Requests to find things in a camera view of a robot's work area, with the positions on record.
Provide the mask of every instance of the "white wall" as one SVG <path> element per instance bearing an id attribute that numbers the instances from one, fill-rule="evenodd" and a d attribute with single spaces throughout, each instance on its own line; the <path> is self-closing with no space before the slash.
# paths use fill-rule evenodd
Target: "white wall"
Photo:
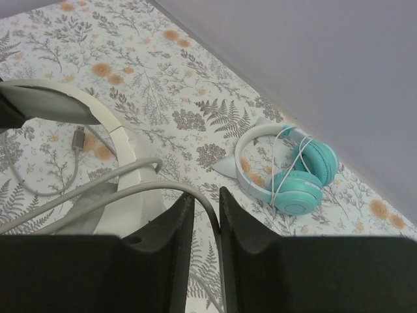
<path id="1" fill-rule="evenodd" d="M 0 0 L 0 18 L 57 3 L 57 0 Z"/>
<path id="2" fill-rule="evenodd" d="M 416 0 L 156 0 L 417 222 Z"/>

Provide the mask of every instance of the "cat ear headphones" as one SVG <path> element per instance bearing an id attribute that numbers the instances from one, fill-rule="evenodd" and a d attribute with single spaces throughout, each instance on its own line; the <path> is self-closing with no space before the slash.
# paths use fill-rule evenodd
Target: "cat ear headphones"
<path id="1" fill-rule="evenodd" d="M 244 173 L 240 158 L 248 143 L 268 135 L 275 135 L 276 138 L 288 137 L 299 144 L 293 150 L 291 167 L 277 174 L 272 172 L 271 184 L 268 188 L 263 188 L 256 185 Z M 287 215 L 306 215 L 312 213 L 321 204 L 323 187 L 334 180 L 338 172 L 339 160 L 331 147 L 314 140 L 299 128 L 281 126 L 260 119 L 239 139 L 234 156 L 217 162 L 212 168 L 226 176 L 236 178 L 249 195 L 273 205 L 280 212 Z"/>

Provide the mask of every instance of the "headphone ear cup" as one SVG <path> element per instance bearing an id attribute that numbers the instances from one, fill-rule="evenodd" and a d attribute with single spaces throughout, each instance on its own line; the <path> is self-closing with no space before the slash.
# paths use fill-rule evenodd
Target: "headphone ear cup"
<path id="1" fill-rule="evenodd" d="M 274 192 L 277 191 L 286 173 L 283 171 L 274 176 Z M 312 213 L 321 204 L 322 189 L 323 186 L 316 176 L 304 171 L 292 171 L 283 182 L 274 206 L 288 215 Z"/>
<path id="2" fill-rule="evenodd" d="M 297 157 L 300 149 L 300 145 L 294 148 L 293 160 Z M 304 148 L 302 157 L 311 174 L 317 176 L 323 186 L 329 185 L 334 180 L 339 170 L 339 160 L 333 149 L 328 145 L 313 140 Z M 301 158 L 296 161 L 294 169 L 307 172 Z"/>

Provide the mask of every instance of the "floral bedsheet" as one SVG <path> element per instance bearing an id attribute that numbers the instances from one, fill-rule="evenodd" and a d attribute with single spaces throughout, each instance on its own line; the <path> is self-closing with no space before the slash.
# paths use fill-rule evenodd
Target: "floral bedsheet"
<path id="1" fill-rule="evenodd" d="M 217 207 L 227 186 L 237 200 L 280 235 L 400 235 L 417 229 L 389 203 L 341 164 L 313 214 L 285 216 L 243 194 L 236 181 L 211 169 L 233 151 L 237 139 L 258 117 L 284 123 L 279 106 L 269 103 L 225 65 L 142 0 L 68 1 L 0 20 L 0 77 L 42 78 L 69 83 L 116 109 L 163 158 L 160 179 L 199 188 Z M 75 125 L 34 119 L 9 130 L 13 163 L 39 191 L 60 189 L 70 179 L 70 148 Z M 109 138 L 102 127 L 95 127 Z M 272 172 L 273 138 L 248 145 L 242 164 L 260 185 Z M 275 171 L 289 165 L 292 142 L 274 151 Z M 87 134 L 76 188 L 117 167 L 109 149 Z M 179 192 L 164 191 L 169 207 Z M 27 193 L 12 176 L 0 150 L 0 225 L 50 201 Z M 17 228 L 29 233 L 65 215 L 69 201 Z M 215 299 L 192 278 L 187 313 L 217 312 L 220 281 L 209 220 L 197 206 L 190 270 L 209 286 Z"/>

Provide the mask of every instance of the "orange flower print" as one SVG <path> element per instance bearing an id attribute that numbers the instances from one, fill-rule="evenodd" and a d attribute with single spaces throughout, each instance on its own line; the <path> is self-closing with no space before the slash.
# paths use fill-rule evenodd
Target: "orange flower print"
<path id="1" fill-rule="evenodd" d="M 26 169 L 26 174 L 33 173 L 33 171 L 35 170 L 34 166 L 35 166 L 34 164 L 32 165 L 28 164 L 27 169 Z"/>
<path id="2" fill-rule="evenodd" d="M 248 173 L 248 176 L 249 176 L 250 180 L 253 181 L 259 187 L 265 187 L 265 182 L 264 182 L 261 174 L 258 174 L 258 173 Z"/>
<path id="3" fill-rule="evenodd" d="M 59 140 L 58 133 L 51 133 L 51 136 L 48 136 L 50 142 L 57 142 Z"/>
<path id="4" fill-rule="evenodd" d="M 74 81 L 75 77 L 73 75 L 65 76 L 65 82 L 70 83 Z"/>
<path id="5" fill-rule="evenodd" d="M 112 85 L 120 85 L 123 82 L 123 78 L 120 75 L 110 75 L 109 76 L 109 83 Z"/>
<path id="6" fill-rule="evenodd" d="M 197 95 L 204 96 L 206 94 L 206 89 L 200 88 L 197 90 Z"/>
<path id="7" fill-rule="evenodd" d="M 83 151 L 89 152 L 94 149 L 97 142 L 96 136 L 93 134 L 85 134 Z"/>
<path id="8" fill-rule="evenodd" d="M 167 29 L 162 34 L 165 37 L 165 39 L 168 39 L 170 41 L 174 41 L 174 40 L 178 39 L 178 37 L 180 36 L 178 34 L 178 32 L 174 31 L 173 29 Z"/>
<path id="9" fill-rule="evenodd" d="M 244 173 L 250 173 L 250 165 L 249 165 L 248 160 L 246 160 L 245 158 L 241 158 L 240 164 L 242 165 L 242 169 Z"/>
<path id="10" fill-rule="evenodd" d="M 74 9 L 73 5 L 71 5 L 70 3 L 67 3 L 65 1 L 59 3 L 59 6 L 61 7 L 61 10 L 65 11 L 65 12 L 71 12 Z"/>
<path id="11" fill-rule="evenodd" d="M 18 54 L 16 54 L 16 55 L 13 57 L 13 59 L 15 59 L 15 60 L 21 60 L 21 59 L 23 59 L 23 53 L 18 53 Z"/>
<path id="12" fill-rule="evenodd" d="M 111 73 L 111 67 L 107 63 L 97 63 L 93 65 L 91 72 L 98 77 L 104 77 Z"/>
<path id="13" fill-rule="evenodd" d="M 365 226 L 362 224 L 362 223 L 357 223 L 356 224 L 356 230 L 358 231 L 358 232 L 361 232 L 361 231 L 363 231 L 365 229 Z"/>
<path id="14" fill-rule="evenodd" d="M 381 220 L 388 217 L 388 209 L 386 208 L 384 202 L 380 200 L 372 200 L 369 204 L 369 208 L 371 209 L 371 212 Z"/>
<path id="15" fill-rule="evenodd" d="M 123 72 L 125 72 L 126 74 L 131 74 L 131 73 L 133 73 L 133 72 L 134 72 L 134 69 L 133 69 L 133 68 L 131 68 L 131 67 L 125 67 L 125 68 L 123 69 Z"/>
<path id="16" fill-rule="evenodd" d="M 402 230 L 405 227 L 403 218 L 398 214 L 391 214 L 390 215 L 390 222 L 393 227 L 397 228 L 398 230 Z"/>
<path id="17" fill-rule="evenodd" d="M 270 166 L 265 166 L 264 170 L 265 170 L 265 173 L 267 173 L 268 175 L 272 174 L 272 168 Z"/>
<path id="18" fill-rule="evenodd" d="M 112 158 L 111 151 L 105 145 L 101 145 L 94 150 L 94 153 L 99 160 L 109 160 Z"/>
<path id="19" fill-rule="evenodd" d="M 188 48 L 190 46 L 190 42 L 188 40 L 186 40 L 186 39 L 178 39 L 177 40 L 177 44 L 180 47 L 183 47 L 183 48 Z"/>
<path id="20" fill-rule="evenodd" d="M 304 226 L 302 226 L 302 227 L 301 227 L 301 233 L 302 233 L 303 235 L 305 235 L 305 234 L 307 234 L 307 233 L 308 233 L 308 227 L 307 227 L 307 225 L 304 225 Z"/>

